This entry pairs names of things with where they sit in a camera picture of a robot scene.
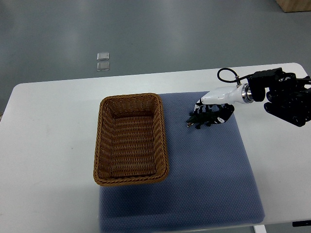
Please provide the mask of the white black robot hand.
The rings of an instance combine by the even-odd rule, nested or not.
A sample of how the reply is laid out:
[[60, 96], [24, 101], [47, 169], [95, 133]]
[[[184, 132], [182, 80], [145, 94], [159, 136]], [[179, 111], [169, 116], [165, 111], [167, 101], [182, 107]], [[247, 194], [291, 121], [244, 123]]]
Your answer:
[[234, 103], [248, 104], [253, 101], [248, 84], [241, 84], [238, 87], [220, 87], [201, 97], [196, 102], [193, 112], [216, 111], [215, 124], [222, 124], [227, 122], [233, 114]]

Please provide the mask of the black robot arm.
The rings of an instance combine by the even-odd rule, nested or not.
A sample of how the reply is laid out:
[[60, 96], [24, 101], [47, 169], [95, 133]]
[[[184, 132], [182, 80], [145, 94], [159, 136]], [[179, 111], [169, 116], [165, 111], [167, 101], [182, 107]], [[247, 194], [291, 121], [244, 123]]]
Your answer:
[[311, 120], [310, 76], [297, 78], [282, 68], [257, 71], [248, 76], [248, 85], [255, 102], [267, 99], [264, 110], [297, 127]]

